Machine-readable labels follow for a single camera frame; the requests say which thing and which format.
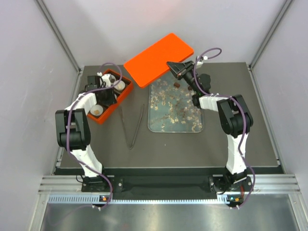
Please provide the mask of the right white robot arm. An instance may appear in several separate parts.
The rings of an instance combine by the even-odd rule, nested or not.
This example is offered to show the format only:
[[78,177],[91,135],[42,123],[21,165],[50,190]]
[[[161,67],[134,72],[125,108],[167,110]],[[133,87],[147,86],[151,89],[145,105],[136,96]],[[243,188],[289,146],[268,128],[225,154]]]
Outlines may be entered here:
[[226,172],[221,178],[211,179],[211,189],[217,194],[237,190],[247,180],[245,148],[250,128],[253,125],[252,115],[243,96],[222,96],[218,93],[210,93],[210,75],[198,75],[196,63],[192,61],[167,62],[167,66],[177,80],[184,79],[195,92],[192,96],[194,106],[218,113],[221,128],[227,136]]

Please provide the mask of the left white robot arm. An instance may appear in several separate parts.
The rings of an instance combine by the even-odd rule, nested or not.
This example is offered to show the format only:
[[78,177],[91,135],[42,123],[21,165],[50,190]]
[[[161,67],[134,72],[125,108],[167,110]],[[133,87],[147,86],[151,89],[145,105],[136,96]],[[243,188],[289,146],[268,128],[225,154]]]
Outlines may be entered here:
[[110,180],[103,174],[103,165],[91,148],[91,132],[87,115],[97,104],[96,93],[110,90],[111,87],[94,89],[80,93],[70,106],[55,113],[56,139],[83,168],[85,179],[99,191],[108,187],[113,192]]

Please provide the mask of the orange chocolate box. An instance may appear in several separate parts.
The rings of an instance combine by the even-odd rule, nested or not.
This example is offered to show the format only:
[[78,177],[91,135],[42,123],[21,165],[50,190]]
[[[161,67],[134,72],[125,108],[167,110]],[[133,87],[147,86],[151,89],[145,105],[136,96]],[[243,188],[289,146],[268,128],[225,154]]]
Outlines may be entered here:
[[98,116],[94,116],[90,113],[90,110],[88,112],[88,118],[92,119],[93,121],[95,121],[96,123],[98,124],[103,124],[107,118],[110,117],[110,115],[115,111],[115,109],[128,97],[128,95],[132,92],[133,90],[133,83],[131,80],[129,80],[128,78],[124,77],[124,76],[121,76],[119,73],[111,70],[111,69],[108,69],[107,71],[105,71],[104,73],[97,73],[95,76],[99,76],[101,77],[102,75],[104,74],[112,74],[113,76],[115,76],[116,78],[116,81],[117,80],[122,80],[125,82],[126,84],[126,87],[123,91],[117,91],[115,88],[114,88],[114,85],[110,86],[110,87],[106,87],[106,88],[103,88],[103,87],[100,87],[99,89],[103,89],[103,90],[106,90],[106,89],[110,89],[110,88],[114,88],[114,92],[116,94],[116,99],[117,99],[117,103],[116,104],[113,104],[113,105],[110,105],[110,106],[102,106],[104,108],[104,112],[103,114],[98,117]]

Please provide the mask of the orange box lid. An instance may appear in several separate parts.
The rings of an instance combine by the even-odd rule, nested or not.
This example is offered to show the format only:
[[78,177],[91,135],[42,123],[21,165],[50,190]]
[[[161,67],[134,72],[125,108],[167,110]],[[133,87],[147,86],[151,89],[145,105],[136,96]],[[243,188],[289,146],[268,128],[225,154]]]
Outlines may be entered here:
[[167,62],[182,62],[194,50],[174,33],[162,39],[124,63],[124,68],[140,88],[145,88],[169,71]]

